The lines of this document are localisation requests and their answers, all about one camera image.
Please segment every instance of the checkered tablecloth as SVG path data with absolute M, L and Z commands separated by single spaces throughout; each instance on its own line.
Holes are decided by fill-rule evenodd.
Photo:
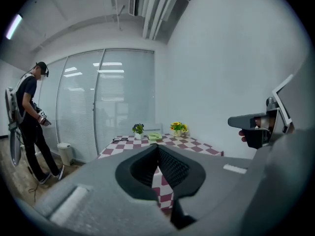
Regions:
M 116 138 L 128 138 L 128 141 L 110 143 L 99 155 L 99 159 L 124 152 L 128 149 L 145 147 L 152 143 L 171 145 L 207 155 L 223 156 L 222 150 L 214 148 L 209 144 L 202 143 L 197 139 L 188 136 L 173 137 L 170 134 L 164 134 L 162 136 L 162 140 L 154 142 L 150 141 L 147 136 L 144 136 L 142 140 L 138 140 L 134 136 L 117 136 Z M 165 180 L 159 168 L 157 168 L 154 174 L 152 188 L 157 193 L 158 206 L 161 209 L 173 207 L 173 190 Z

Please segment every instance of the shoe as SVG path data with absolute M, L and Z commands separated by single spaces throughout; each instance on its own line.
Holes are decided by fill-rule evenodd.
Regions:
M 48 180 L 48 178 L 50 178 L 50 176 L 51 176 L 51 172 L 46 173 L 45 177 L 39 181 L 39 184 L 44 184 Z
M 64 165 L 62 165 L 61 168 L 59 168 L 59 174 L 57 176 L 54 176 L 54 177 L 57 177 L 58 181 L 60 181 L 61 178 L 63 177 L 63 172 L 64 172 Z

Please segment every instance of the glasses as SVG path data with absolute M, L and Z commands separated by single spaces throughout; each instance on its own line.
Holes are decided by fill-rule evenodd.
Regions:
M 112 143 L 117 143 L 117 142 L 119 142 L 119 141 L 128 141 L 128 138 L 121 138 L 121 139 L 119 139 L 119 138 L 114 138 L 113 139 L 113 142 Z

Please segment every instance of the window blind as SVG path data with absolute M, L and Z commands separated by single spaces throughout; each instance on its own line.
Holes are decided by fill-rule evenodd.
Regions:
M 94 95 L 103 51 L 69 56 L 57 97 L 57 130 L 60 142 L 70 143 L 74 158 L 90 162 L 97 157 L 94 135 Z
M 51 125 L 43 128 L 43 134 L 50 150 L 58 153 L 56 133 L 56 100 L 60 76 L 66 58 L 48 64 L 49 77 L 41 83 L 38 106 L 45 112 Z
M 95 94 L 95 132 L 101 153 L 136 123 L 155 123 L 154 53 L 106 49 Z

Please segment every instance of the trash can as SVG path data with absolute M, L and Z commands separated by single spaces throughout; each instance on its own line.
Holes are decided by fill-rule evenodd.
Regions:
M 73 160 L 71 145 L 67 143 L 57 144 L 59 155 L 64 165 L 70 166 Z

